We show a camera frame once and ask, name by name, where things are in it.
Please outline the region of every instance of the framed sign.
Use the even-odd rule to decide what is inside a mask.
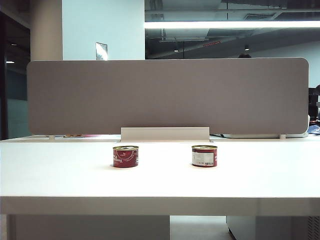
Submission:
[[[108,45],[100,42],[95,43],[95,60],[108,60]]]

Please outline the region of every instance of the can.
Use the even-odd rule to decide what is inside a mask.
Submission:
[[[192,165],[204,168],[217,166],[217,149],[212,145],[192,146]]]
[[[113,166],[132,168],[138,165],[138,146],[115,146],[113,148]]]

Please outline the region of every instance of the desk divider panel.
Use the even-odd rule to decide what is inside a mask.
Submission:
[[[210,127],[211,134],[300,134],[303,58],[33,61],[33,134],[120,134],[121,127]]]

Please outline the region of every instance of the exposed ceiling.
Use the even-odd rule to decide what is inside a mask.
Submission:
[[[29,24],[30,0],[1,0],[0,7],[8,16],[5,18],[6,60],[14,62],[6,67],[25,74],[30,62],[30,30],[24,25]]]
[[[145,0],[145,21],[320,20],[319,8],[318,0]],[[272,44],[262,44],[266,39]],[[145,52],[146,59],[223,58],[241,53],[245,44],[259,51],[282,47],[286,39],[287,46],[318,41],[320,33],[314,29],[146,29]]]

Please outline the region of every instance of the desk surface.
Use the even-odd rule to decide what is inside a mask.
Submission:
[[[0,142],[1,212],[89,215],[320,215],[320,137],[215,139],[218,166],[191,165],[192,142]]]

